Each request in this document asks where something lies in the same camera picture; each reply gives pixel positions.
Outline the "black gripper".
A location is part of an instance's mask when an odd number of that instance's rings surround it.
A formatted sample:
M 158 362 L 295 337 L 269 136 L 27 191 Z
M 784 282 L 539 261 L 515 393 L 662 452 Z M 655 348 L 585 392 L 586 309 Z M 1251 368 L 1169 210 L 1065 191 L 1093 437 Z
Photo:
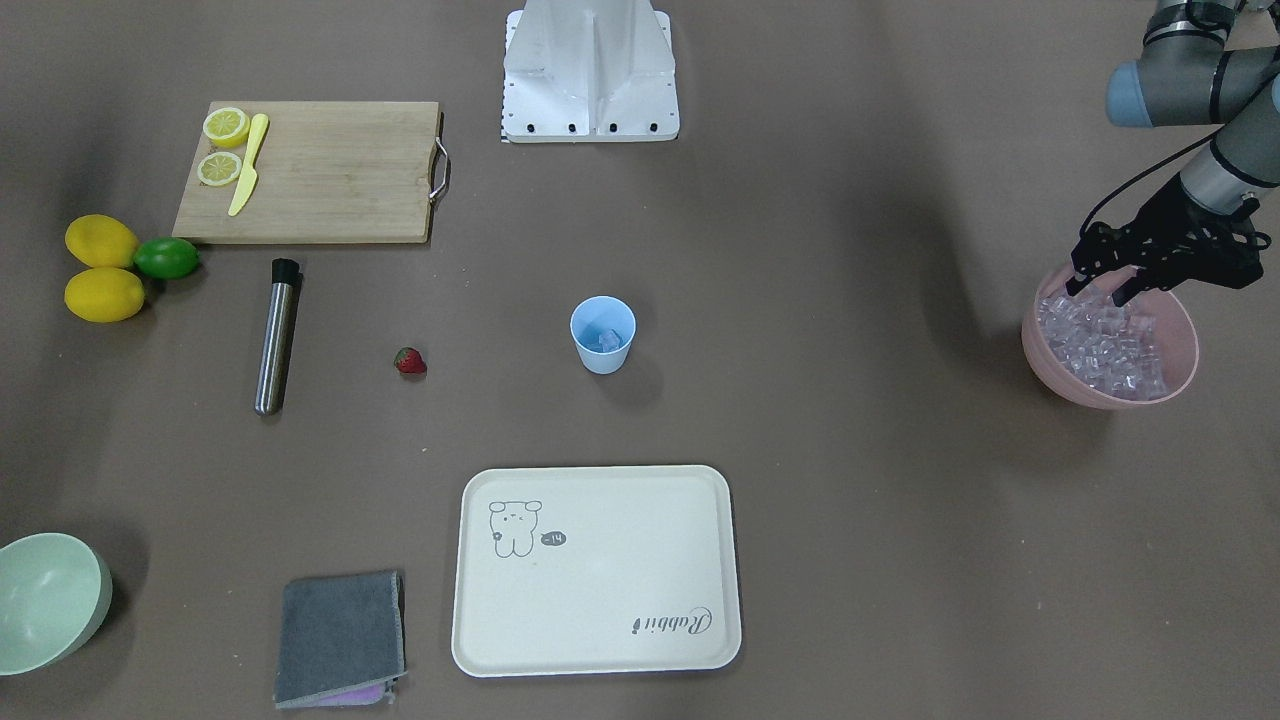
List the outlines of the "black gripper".
M 1076 297 L 1098 277 L 1123 268 L 1130 275 L 1111 292 L 1115 307 L 1147 291 L 1169 292 L 1188 279 L 1242 290 L 1263 275 L 1260 254 L 1272 242 L 1252 223 L 1258 209 L 1260 200 L 1245 193 L 1226 215 L 1207 211 L 1174 178 L 1129 225 L 1093 222 L 1082 232 L 1064 291 Z

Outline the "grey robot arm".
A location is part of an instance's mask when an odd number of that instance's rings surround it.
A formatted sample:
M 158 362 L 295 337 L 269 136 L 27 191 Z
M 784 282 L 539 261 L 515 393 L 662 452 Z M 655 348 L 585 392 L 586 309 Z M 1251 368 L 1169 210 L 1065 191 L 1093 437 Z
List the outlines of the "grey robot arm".
M 1075 296 L 1101 275 L 1132 268 L 1111 295 L 1123 306 L 1185 281 L 1233 290 L 1263 274 L 1271 238 L 1253 214 L 1279 183 L 1277 50 L 1230 50 L 1242 1 L 1161 1 L 1139 58 L 1112 73 L 1106 96 L 1115 126 L 1212 126 L 1190 160 L 1125 225 L 1088 217 L 1071 251 Z

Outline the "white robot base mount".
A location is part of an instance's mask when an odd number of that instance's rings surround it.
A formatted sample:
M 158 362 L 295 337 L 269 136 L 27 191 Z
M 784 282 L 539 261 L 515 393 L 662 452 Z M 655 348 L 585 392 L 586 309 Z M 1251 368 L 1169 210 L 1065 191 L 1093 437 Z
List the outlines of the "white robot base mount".
M 652 3 L 527 1 L 504 28 L 503 141 L 678 137 L 672 23 Z

